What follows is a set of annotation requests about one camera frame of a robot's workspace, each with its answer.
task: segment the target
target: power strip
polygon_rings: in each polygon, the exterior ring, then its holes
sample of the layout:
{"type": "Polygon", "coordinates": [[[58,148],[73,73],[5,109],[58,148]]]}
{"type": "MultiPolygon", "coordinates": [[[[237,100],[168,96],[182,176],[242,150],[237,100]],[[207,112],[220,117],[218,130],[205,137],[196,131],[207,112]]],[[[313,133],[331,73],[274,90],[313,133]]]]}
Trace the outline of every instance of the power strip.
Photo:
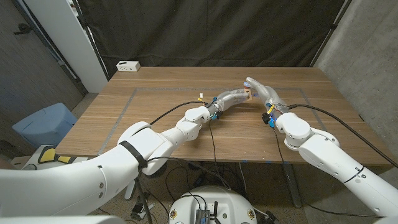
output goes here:
{"type": "Polygon", "coordinates": [[[120,61],[116,67],[118,71],[121,72],[136,72],[141,67],[139,62],[132,62],[132,61],[120,61]]]}

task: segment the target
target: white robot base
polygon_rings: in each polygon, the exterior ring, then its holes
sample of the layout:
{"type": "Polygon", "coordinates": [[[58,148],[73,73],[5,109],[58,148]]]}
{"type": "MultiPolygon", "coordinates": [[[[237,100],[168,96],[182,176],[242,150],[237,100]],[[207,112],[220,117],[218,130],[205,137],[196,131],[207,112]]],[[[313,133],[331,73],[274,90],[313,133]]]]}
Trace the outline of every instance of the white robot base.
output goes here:
{"type": "Polygon", "coordinates": [[[183,194],[173,203],[170,209],[170,223],[257,223],[253,206],[242,195],[233,190],[225,189],[222,186],[207,185],[195,188],[190,192],[192,195],[202,197],[196,196],[199,203],[195,197],[187,196],[190,193],[183,194]]]}

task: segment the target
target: small orange object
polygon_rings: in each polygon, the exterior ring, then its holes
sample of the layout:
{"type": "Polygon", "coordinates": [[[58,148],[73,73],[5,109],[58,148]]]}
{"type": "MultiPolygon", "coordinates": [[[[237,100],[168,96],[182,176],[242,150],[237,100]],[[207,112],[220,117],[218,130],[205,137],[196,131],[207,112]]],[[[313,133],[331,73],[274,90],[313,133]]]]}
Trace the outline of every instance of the small orange object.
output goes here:
{"type": "Polygon", "coordinates": [[[250,89],[250,88],[248,88],[248,87],[245,86],[245,87],[244,87],[244,92],[249,94],[248,99],[247,99],[246,101],[253,100],[253,97],[252,97],[252,95],[251,95],[251,89],[250,89]]]}

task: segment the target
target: black curtain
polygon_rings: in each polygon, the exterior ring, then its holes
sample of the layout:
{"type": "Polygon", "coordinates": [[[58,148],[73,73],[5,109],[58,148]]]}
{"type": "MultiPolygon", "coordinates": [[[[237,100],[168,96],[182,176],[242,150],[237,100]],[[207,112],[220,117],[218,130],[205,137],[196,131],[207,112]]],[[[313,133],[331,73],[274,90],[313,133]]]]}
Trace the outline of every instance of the black curtain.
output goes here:
{"type": "Polygon", "coordinates": [[[344,0],[79,0],[110,75],[142,66],[307,67],[344,0]]]}

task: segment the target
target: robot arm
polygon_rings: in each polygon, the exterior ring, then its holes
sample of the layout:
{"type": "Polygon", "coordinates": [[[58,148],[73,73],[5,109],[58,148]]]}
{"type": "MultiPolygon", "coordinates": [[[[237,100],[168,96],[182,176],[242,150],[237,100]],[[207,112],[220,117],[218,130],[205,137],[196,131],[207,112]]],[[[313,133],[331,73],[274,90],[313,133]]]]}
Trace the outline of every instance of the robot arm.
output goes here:
{"type": "Polygon", "coordinates": [[[311,128],[310,125],[289,112],[286,104],[269,86],[263,86],[252,78],[248,85],[255,88],[267,108],[272,105],[275,125],[285,133],[285,145],[309,164],[332,175],[352,191],[374,213],[380,216],[398,215],[398,190],[365,168],[345,153],[333,135],[311,128]]]}
{"type": "Polygon", "coordinates": [[[190,109],[177,125],[156,133],[138,122],[119,138],[118,145],[88,161],[44,170],[0,170],[0,217],[86,215],[129,186],[142,170],[151,175],[185,141],[197,138],[202,124],[248,97],[243,90],[222,93],[207,107],[190,109]]]}

